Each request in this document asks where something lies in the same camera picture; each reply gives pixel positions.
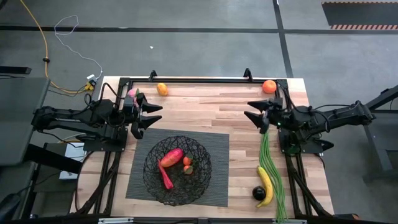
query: black fruit bowl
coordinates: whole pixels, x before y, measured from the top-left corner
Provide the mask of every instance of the black fruit bowl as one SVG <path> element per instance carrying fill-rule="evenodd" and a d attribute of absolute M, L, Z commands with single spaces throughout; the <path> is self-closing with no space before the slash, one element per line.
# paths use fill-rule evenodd
<path fill-rule="evenodd" d="M 167 190 L 158 166 L 169 151 L 179 147 L 183 157 L 191 154 L 193 173 L 184 174 L 182 158 L 175 165 L 165 168 L 173 188 Z M 186 205 L 200 198 L 211 179 L 210 154 L 199 142 L 185 136 L 174 136 L 158 142 L 148 153 L 144 163 L 144 184 L 157 201 L 165 205 Z"/>

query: long green beans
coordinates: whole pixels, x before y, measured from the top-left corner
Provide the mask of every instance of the long green beans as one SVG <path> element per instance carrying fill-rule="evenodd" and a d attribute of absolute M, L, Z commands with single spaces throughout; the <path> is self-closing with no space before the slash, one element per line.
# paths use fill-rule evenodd
<path fill-rule="evenodd" d="M 269 151 L 268 133 L 262 135 L 261 148 L 260 148 L 260 166 L 264 168 L 270 176 L 272 187 L 274 188 L 274 195 L 277 200 L 277 215 L 278 223 L 283 223 L 287 220 L 285 208 L 285 190 L 282 183 L 282 178 L 272 161 Z"/>

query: white cable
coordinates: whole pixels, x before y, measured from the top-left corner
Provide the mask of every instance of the white cable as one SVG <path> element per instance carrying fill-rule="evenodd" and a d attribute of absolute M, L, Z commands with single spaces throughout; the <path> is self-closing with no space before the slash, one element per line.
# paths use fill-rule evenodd
<path fill-rule="evenodd" d="M 73 137 L 76 137 L 76 136 L 79 136 L 79 135 L 82 135 L 82 134 L 85 134 L 85 133 L 74 134 L 72 136 L 69 136 L 69 137 L 66 137 L 66 138 L 62 139 L 62 141 L 65 141 L 67 139 L 70 139 L 70 138 L 73 138 Z"/>
<path fill-rule="evenodd" d="M 75 26 L 73 26 L 72 31 L 70 31 L 69 33 L 66 33 L 66 34 L 58 33 L 58 32 L 57 32 L 57 26 L 59 25 L 59 23 L 61 23 L 61 22 L 64 21 L 65 19 L 69 19 L 69 18 L 71 18 L 71 17 L 76 17 L 76 22 L 77 22 L 77 24 L 76 24 Z M 64 45 L 64 46 L 66 46 L 67 48 L 69 48 L 69 50 L 70 50 L 71 52 L 73 52 L 73 53 L 75 53 L 75 54 L 78 54 L 78 55 L 79 55 L 81 58 L 83 58 L 83 59 L 87 59 L 87 60 L 91 60 L 91 61 L 95 62 L 95 63 L 100 67 L 100 69 L 101 69 L 101 71 L 99 72 L 98 77 L 95 77 L 96 79 L 99 79 L 99 78 L 102 76 L 102 72 L 103 72 L 101 65 L 100 65 L 96 60 L 94 60 L 94 59 L 92 59 L 92 58 L 84 57 L 84 56 L 82 56 L 79 52 L 72 50 L 72 48 L 70 48 L 68 45 L 64 44 L 64 43 L 62 42 L 62 40 L 59 38 L 59 36 L 58 36 L 58 35 L 69 35 L 69 34 L 71 34 L 71 33 L 75 30 L 75 28 L 76 28 L 78 25 L 79 25 L 79 18 L 77 17 L 77 15 L 65 17 L 65 18 L 61 19 L 61 20 L 54 26 L 55 36 L 56 36 L 56 38 L 61 42 L 61 44 Z"/>

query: orange fruit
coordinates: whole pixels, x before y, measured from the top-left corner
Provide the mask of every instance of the orange fruit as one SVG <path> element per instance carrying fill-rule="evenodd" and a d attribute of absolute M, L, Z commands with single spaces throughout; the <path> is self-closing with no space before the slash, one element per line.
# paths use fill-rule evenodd
<path fill-rule="evenodd" d="M 157 84 L 156 89 L 160 96 L 167 96 L 168 90 L 166 84 L 159 83 Z"/>
<path fill-rule="evenodd" d="M 271 94 L 276 91 L 276 83 L 273 80 L 267 80 L 262 84 L 264 93 Z"/>
<path fill-rule="evenodd" d="M 190 175 L 190 174 L 192 174 L 192 172 L 193 172 L 192 166 L 185 166 L 185 167 L 184 167 L 184 173 L 185 173 L 185 174 Z"/>
<path fill-rule="evenodd" d="M 182 160 L 182 162 L 184 163 L 184 165 L 191 165 L 191 159 L 188 158 L 187 156 L 184 157 L 184 159 Z"/>

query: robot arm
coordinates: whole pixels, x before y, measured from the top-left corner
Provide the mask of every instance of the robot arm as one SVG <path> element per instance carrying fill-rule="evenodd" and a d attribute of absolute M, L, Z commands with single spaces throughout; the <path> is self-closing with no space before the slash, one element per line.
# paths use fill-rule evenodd
<path fill-rule="evenodd" d="M 323 150 L 333 147 L 331 142 L 320 140 L 319 134 L 344 125 L 369 125 L 375 116 L 360 101 L 330 111 L 318 111 L 311 106 L 294 106 L 292 110 L 282 109 L 282 98 L 248 102 L 261 114 L 245 111 L 244 114 L 265 134 L 272 124 L 286 133 L 281 144 L 289 146 L 308 145 L 316 140 Z"/>
<path fill-rule="evenodd" d="M 32 125 L 38 132 L 62 128 L 86 133 L 77 138 L 85 143 L 84 150 L 102 149 L 115 151 L 115 147 L 123 149 L 126 144 L 126 126 L 131 124 L 130 132 L 136 139 L 142 139 L 143 130 L 161 119 L 161 116 L 143 116 L 143 112 L 151 113 L 163 107 L 147 102 L 143 93 L 131 97 L 126 95 L 123 108 L 111 100 L 86 102 L 83 110 L 63 110 L 44 106 L 35 111 Z"/>

